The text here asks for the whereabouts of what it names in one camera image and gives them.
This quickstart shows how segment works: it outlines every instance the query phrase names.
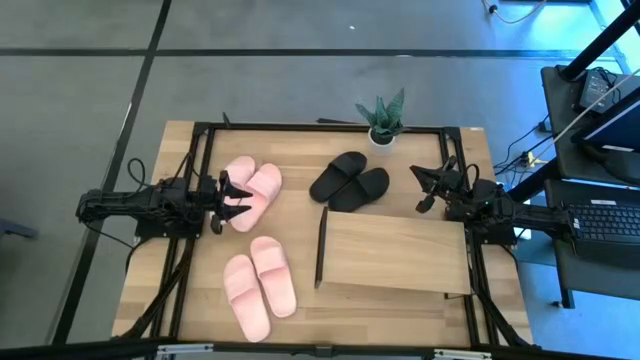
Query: white cable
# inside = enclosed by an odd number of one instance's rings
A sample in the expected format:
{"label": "white cable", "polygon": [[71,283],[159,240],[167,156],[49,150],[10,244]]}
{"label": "white cable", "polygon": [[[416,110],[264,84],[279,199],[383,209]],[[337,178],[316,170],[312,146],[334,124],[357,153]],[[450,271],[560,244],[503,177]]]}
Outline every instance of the white cable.
{"label": "white cable", "polygon": [[582,119],[582,117],[589,112],[589,110],[591,110],[594,106],[596,106],[596,104],[598,104],[600,102],[600,100],[604,99],[605,97],[607,97],[607,95],[609,95],[611,92],[615,91],[615,89],[617,89],[620,85],[624,84],[627,80],[631,79],[635,74],[637,74],[638,72],[640,72],[640,68],[638,68],[638,70],[634,71],[631,75],[627,76],[626,78],[622,79],[622,81],[620,81],[619,83],[617,83],[614,87],[612,87],[611,89],[609,89],[609,91],[607,91],[606,93],[604,93],[602,96],[600,96],[598,98],[598,100],[594,101],[593,104],[589,105],[588,108],[584,109],[584,111],[582,113],[580,113],[580,115],[578,115],[575,119],[573,119],[573,121],[571,123],[569,123],[569,125],[567,125],[566,128],[564,128],[564,130],[562,130],[560,132],[560,134],[558,134],[558,136],[556,136],[555,138],[553,138],[553,141],[551,142],[551,144],[549,144],[546,148],[544,148],[544,150],[542,150],[542,152],[540,153],[540,155],[538,155],[535,159],[533,159],[533,161],[531,161],[531,164],[534,164],[537,160],[540,160],[540,157],[547,152],[547,150],[549,150],[555,143],[558,142],[558,140],[560,140],[561,137],[564,136],[564,134],[567,133],[567,131],[569,131],[569,129],[571,129],[573,127],[573,125],[575,125],[575,123],[577,123],[580,119]]}
{"label": "white cable", "polygon": [[[489,0],[482,0],[482,2],[484,3],[485,9],[487,9],[487,11],[489,11],[489,8],[491,8],[491,4],[489,4]],[[495,14],[498,17],[498,19],[500,19],[500,21],[502,21],[505,24],[509,24],[509,25],[516,24],[516,23],[519,23],[520,21],[528,18],[529,16],[533,15],[533,13],[536,12],[538,9],[540,9],[540,7],[542,7],[542,5],[544,5],[546,2],[547,2],[547,0],[540,1],[533,9],[531,9],[531,11],[527,15],[521,17],[518,20],[513,20],[513,21],[505,20],[502,16],[500,16],[500,13],[498,12],[497,6],[496,6],[496,10],[491,14]]]}

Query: potted plant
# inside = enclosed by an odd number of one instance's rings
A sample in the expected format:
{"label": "potted plant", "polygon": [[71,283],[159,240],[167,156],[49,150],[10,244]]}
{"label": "potted plant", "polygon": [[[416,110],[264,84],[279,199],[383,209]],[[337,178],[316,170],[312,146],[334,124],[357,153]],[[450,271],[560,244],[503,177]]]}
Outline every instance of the potted plant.
{"label": "potted plant", "polygon": [[404,128],[402,125],[402,106],[404,105],[404,88],[402,88],[393,100],[385,107],[381,97],[376,97],[376,111],[369,112],[361,104],[356,104],[358,112],[367,119],[369,129],[369,142],[372,150],[377,155],[391,153],[396,136]]}

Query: computer monitor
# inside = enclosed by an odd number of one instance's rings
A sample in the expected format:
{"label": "computer monitor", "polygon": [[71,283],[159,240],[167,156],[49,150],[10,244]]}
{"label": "computer monitor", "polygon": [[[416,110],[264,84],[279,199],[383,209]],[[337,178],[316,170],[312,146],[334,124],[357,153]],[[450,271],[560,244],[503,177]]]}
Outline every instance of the computer monitor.
{"label": "computer monitor", "polygon": [[597,149],[640,152],[640,87],[612,105],[571,139]]}

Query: monitor screen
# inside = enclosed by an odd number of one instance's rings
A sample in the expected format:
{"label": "monitor screen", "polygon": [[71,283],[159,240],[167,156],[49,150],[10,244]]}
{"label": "monitor screen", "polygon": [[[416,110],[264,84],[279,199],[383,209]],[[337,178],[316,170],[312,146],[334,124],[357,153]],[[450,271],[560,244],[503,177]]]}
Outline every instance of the monitor screen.
{"label": "monitor screen", "polygon": [[640,97],[635,93],[603,114],[601,125],[586,132],[584,141],[603,149],[640,151]]}

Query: slide sandal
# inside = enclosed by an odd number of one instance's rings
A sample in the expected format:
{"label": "slide sandal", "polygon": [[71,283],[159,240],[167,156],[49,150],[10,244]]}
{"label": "slide sandal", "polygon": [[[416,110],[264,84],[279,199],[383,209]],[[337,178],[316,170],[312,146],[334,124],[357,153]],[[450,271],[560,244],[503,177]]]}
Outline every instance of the slide sandal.
{"label": "slide sandal", "polygon": [[[256,172],[256,162],[251,156],[238,156],[224,168],[229,174],[229,181],[234,187],[243,190],[244,185]],[[227,205],[238,205],[240,199],[226,197],[224,203]]]}
{"label": "slide sandal", "polygon": [[271,331],[253,264],[246,255],[236,255],[224,268],[224,291],[247,340],[264,340]]}
{"label": "slide sandal", "polygon": [[362,205],[376,201],[389,188],[389,174],[383,168],[371,169],[358,175],[329,199],[329,209],[352,212]]}
{"label": "slide sandal", "polygon": [[320,177],[311,184],[309,195],[317,202],[329,200],[342,187],[367,166],[367,157],[357,151],[349,151],[339,155],[329,163]]}
{"label": "slide sandal", "polygon": [[240,205],[251,206],[250,210],[234,217],[229,222],[240,232],[251,230],[260,216],[273,202],[282,186],[280,170],[273,164],[264,164],[260,170],[244,185],[243,190],[253,194],[250,198],[241,199]]}
{"label": "slide sandal", "polygon": [[251,242],[251,257],[271,312],[279,318],[296,312],[296,293],[282,245],[268,236],[257,237]]}

